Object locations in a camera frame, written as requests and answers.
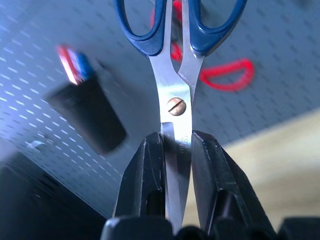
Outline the red white blue striped item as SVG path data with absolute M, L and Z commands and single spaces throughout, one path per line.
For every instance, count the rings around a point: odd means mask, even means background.
M 57 53 L 68 80 L 72 84 L 77 86 L 95 75 L 95 70 L 84 53 L 65 44 L 57 46 Z

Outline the small metal pegboard hook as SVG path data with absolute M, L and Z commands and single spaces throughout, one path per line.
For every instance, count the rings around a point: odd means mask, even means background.
M 26 147 L 34 152 L 40 153 L 48 148 L 48 145 L 40 140 L 34 140 L 31 142 L 26 142 Z

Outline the blue handled steel scissors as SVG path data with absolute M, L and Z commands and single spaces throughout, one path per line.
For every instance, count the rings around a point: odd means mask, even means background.
M 236 0 L 230 16 L 219 27 L 201 20 L 201 0 L 182 2 L 182 61 L 175 70 L 171 60 L 173 0 L 155 0 L 154 23 L 149 33 L 135 34 L 129 24 L 124 0 L 113 0 L 122 31 L 151 63 L 159 102 L 161 135 L 165 151 L 168 218 L 173 230 L 183 224 L 190 183 L 192 155 L 192 105 L 205 57 L 217 49 L 238 23 L 247 0 Z

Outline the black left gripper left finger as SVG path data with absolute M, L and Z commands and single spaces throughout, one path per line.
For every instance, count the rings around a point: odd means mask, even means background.
M 144 137 L 125 169 L 113 216 L 165 217 L 165 155 L 158 132 Z

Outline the black cup holder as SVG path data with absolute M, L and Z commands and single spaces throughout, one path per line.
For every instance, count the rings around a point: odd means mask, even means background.
M 50 92 L 46 101 L 99 155 L 115 150 L 127 137 L 97 75 Z

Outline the red-handled scissors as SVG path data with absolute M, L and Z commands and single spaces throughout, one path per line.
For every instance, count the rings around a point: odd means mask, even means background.
M 183 58 L 183 30 L 182 30 L 182 2 L 173 0 L 172 2 L 172 20 L 171 20 L 171 59 L 181 62 Z

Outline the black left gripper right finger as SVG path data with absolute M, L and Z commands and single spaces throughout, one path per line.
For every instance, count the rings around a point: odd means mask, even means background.
M 192 176 L 207 235 L 275 235 L 247 175 L 208 133 L 192 133 Z

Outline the grey pegboard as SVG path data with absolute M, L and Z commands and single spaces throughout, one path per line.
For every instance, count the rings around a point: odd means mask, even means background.
M 127 131 L 98 155 L 45 95 L 67 83 L 58 44 L 86 53 Z M 320 108 L 320 0 L 248 0 L 228 39 L 204 61 L 250 59 L 255 77 L 230 93 L 199 82 L 194 128 L 228 144 Z M 124 36 L 113 0 L 0 0 L 0 137 L 8 140 L 103 216 L 142 138 L 160 128 L 150 62 Z M 42 141 L 43 152 L 26 143 Z

